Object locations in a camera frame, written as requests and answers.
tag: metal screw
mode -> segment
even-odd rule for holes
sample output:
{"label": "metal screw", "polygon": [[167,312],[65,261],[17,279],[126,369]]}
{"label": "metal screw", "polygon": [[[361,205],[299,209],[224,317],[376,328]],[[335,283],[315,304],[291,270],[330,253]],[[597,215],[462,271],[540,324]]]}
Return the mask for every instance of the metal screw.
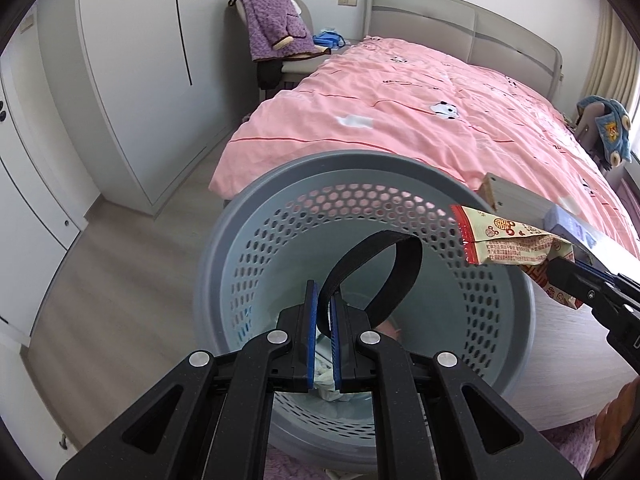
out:
{"label": "metal screw", "polygon": [[380,342],[380,334],[373,332],[373,330],[367,330],[360,334],[360,341],[365,345],[377,345]]}
{"label": "metal screw", "polygon": [[458,364],[458,358],[451,352],[443,352],[438,354],[438,362],[441,366],[451,368]]}
{"label": "metal screw", "polygon": [[284,343],[287,340],[287,337],[289,337],[289,335],[287,335],[284,330],[272,330],[267,335],[267,341],[269,343],[273,343],[274,345],[279,345],[281,343]]}
{"label": "metal screw", "polygon": [[196,368],[204,366],[207,363],[209,363],[209,354],[206,352],[194,352],[189,356],[189,364]]}

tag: purple sweater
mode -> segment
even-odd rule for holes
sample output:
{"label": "purple sweater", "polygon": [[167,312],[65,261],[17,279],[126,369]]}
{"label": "purple sweater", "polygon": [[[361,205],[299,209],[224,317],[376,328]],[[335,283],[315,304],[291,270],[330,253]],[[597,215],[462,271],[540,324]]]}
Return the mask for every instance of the purple sweater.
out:
{"label": "purple sweater", "polygon": [[240,1],[246,14],[254,61],[281,59],[293,54],[309,53],[310,57],[320,54],[291,0]]}

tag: human hand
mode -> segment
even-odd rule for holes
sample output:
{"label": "human hand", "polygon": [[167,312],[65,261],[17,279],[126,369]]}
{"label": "human hand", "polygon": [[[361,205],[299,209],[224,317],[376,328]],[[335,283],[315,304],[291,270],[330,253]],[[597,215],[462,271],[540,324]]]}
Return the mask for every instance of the human hand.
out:
{"label": "human hand", "polygon": [[616,453],[622,439],[622,428],[628,423],[634,410],[638,384],[640,377],[625,384],[618,397],[607,404],[597,416],[594,428],[598,448],[589,469],[601,466]]}
{"label": "human hand", "polygon": [[388,319],[380,323],[376,327],[376,330],[384,335],[388,335],[396,341],[398,340],[398,337],[400,335],[400,330],[393,326],[393,324]]}

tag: bed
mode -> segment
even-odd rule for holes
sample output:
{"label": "bed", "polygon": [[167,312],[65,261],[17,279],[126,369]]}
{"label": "bed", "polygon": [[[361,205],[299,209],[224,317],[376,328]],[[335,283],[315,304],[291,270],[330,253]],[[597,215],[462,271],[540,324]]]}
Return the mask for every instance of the bed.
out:
{"label": "bed", "polygon": [[628,213],[549,102],[562,66],[556,48],[462,0],[366,0],[363,36],[260,105],[226,146],[211,190],[230,200],[300,156],[380,150],[471,189],[498,174],[638,257]]}

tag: curtain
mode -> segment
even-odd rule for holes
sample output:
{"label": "curtain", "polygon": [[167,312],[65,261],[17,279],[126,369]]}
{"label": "curtain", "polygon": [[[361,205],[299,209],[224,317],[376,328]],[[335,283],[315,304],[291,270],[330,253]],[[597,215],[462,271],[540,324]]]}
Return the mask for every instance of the curtain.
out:
{"label": "curtain", "polygon": [[629,141],[640,143],[640,50],[607,0],[600,0],[596,51],[582,95],[621,102],[632,122]]}

